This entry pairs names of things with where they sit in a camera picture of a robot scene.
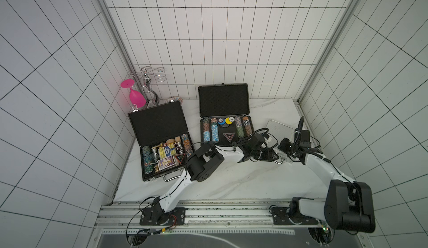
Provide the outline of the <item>silver poker case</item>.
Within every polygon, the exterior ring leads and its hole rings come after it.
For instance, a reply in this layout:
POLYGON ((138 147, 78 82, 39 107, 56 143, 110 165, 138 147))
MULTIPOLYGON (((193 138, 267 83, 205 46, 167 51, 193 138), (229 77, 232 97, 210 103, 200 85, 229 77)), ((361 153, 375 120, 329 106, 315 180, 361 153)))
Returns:
POLYGON ((277 159, 276 162, 279 164, 292 164, 292 159, 290 159, 285 152, 281 151, 279 147, 284 138, 288 138, 291 144, 294 143, 295 129, 275 120, 269 120, 266 127, 269 129, 269 134, 273 135, 273 137, 278 140, 278 145, 274 148, 275 153, 279 156, 279 159, 277 159))

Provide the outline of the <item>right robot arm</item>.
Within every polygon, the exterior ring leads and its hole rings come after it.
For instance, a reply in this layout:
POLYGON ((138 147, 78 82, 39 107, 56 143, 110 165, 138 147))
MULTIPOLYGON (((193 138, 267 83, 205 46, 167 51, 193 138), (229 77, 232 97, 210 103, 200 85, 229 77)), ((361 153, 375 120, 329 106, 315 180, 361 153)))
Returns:
POLYGON ((284 138, 279 149, 293 162, 312 170, 328 191, 324 201, 294 197, 288 216, 312 217, 326 222, 334 230, 373 233, 376 222, 370 186, 341 172, 319 148, 312 147, 311 134, 303 125, 304 117, 301 117, 293 140, 284 138))

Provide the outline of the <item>middle black poker case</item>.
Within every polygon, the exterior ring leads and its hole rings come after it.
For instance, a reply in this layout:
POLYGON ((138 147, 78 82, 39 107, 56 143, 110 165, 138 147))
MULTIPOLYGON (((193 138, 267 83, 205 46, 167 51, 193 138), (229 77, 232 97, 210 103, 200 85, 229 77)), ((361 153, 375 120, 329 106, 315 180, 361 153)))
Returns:
POLYGON ((231 147, 255 132, 250 117, 248 84, 220 84, 198 87, 200 131, 203 142, 231 147), (218 118, 234 117, 228 125, 219 125, 218 118))

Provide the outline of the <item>black poker case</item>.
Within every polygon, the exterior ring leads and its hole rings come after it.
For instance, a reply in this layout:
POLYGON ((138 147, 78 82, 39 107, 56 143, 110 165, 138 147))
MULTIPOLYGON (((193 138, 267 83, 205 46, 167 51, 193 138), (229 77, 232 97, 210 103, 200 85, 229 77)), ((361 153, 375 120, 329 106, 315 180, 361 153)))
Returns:
POLYGON ((203 142, 231 147, 255 132, 250 117, 248 84, 220 84, 198 87, 200 131, 203 142), (234 117, 228 125, 219 125, 218 118, 234 117))
POLYGON ((166 174, 183 169, 185 164, 179 163, 159 172, 145 170, 143 147, 153 147, 165 143, 169 139, 187 134, 191 141, 185 115, 179 102, 172 102, 128 114, 133 131, 139 145, 142 180, 149 181, 166 174))

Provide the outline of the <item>left black poker case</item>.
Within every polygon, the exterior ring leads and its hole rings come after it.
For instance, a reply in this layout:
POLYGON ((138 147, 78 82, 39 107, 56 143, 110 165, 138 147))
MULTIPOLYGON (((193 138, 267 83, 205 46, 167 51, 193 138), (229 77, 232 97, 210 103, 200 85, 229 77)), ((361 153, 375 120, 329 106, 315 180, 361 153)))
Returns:
POLYGON ((179 163, 159 172, 145 170, 143 147, 153 147, 165 143, 169 139, 187 134, 191 141, 185 115, 179 102, 172 102, 128 114, 133 131, 139 145, 142 180, 149 181, 166 174, 183 169, 185 164, 179 163))

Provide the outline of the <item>yellow dealer chip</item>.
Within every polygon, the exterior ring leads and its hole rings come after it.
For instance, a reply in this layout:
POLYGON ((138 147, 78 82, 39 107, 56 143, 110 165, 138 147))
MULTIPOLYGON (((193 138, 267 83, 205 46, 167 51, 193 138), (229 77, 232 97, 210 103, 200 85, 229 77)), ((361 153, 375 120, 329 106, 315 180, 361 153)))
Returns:
POLYGON ((226 124, 231 125, 235 121, 234 117, 228 117, 225 119, 226 124))

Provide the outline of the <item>pink wine glass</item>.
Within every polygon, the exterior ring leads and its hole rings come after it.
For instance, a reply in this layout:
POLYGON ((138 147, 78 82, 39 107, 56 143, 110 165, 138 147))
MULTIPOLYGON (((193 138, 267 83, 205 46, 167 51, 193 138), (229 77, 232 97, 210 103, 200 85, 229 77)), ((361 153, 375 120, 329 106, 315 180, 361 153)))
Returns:
POLYGON ((129 89, 129 99, 133 105, 135 105, 137 108, 144 107, 147 103, 145 97, 137 90, 133 88, 135 84, 135 81, 132 79, 126 79, 124 80, 120 86, 124 89, 129 89))

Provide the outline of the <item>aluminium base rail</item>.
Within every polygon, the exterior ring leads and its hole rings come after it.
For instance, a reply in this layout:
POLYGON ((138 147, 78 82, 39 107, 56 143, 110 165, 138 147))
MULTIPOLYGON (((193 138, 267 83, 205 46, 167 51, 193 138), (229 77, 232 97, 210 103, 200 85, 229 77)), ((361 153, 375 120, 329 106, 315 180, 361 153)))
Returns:
POLYGON ((130 248, 138 248, 137 238, 159 231, 164 234, 284 234, 310 229, 332 241, 335 231, 320 221, 315 226, 276 225, 271 206, 288 207, 290 200, 207 200, 182 201, 173 211, 163 213, 158 203, 118 202, 102 206, 88 246, 97 248, 101 239, 113 235, 130 248))

